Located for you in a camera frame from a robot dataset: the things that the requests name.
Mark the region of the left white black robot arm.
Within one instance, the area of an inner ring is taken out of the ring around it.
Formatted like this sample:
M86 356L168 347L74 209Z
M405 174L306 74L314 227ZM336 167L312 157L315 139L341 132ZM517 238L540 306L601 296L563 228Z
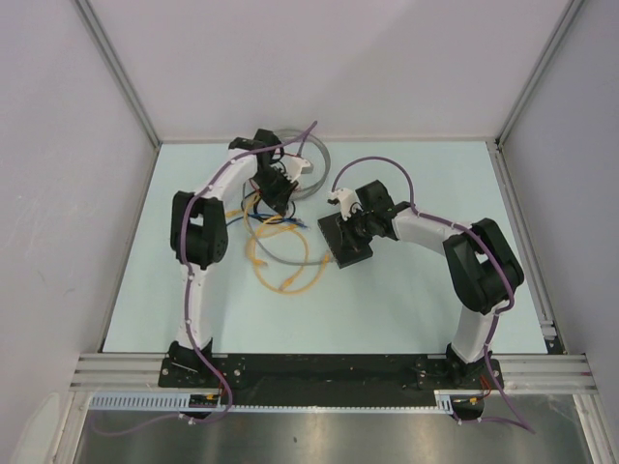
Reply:
M283 154L284 143L271 130L259 129L252 138L237 137L228 145L228 160L200 191L179 191L173 197L170 246L185 266L185 291L182 326L167 355L193 386L207 384L214 374L214 364L207 358L213 331L203 300L208 280L227 251L225 202L252 180L265 203L285 215L299 176L287 176L273 166Z

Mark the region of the black network switch box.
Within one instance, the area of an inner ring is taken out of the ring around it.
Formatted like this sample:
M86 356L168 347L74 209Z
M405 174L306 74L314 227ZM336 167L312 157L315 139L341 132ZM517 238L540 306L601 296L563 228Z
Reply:
M340 269L347 268L373 256L371 239L358 236L351 224L340 214L332 214L318 220L319 229Z

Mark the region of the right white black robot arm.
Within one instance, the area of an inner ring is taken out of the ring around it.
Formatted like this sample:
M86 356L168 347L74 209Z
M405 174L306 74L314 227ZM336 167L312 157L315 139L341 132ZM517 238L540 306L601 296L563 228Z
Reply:
M485 367L498 306L511 303L524 280L498 224L484 218L462 225L421 213L409 201L394 202L379 181L335 189L328 202L339 212L333 216L334 233L324 237L340 268L371 258L375 237L424 247L446 259L462 310L446 349L445 376L458 388L470 387Z

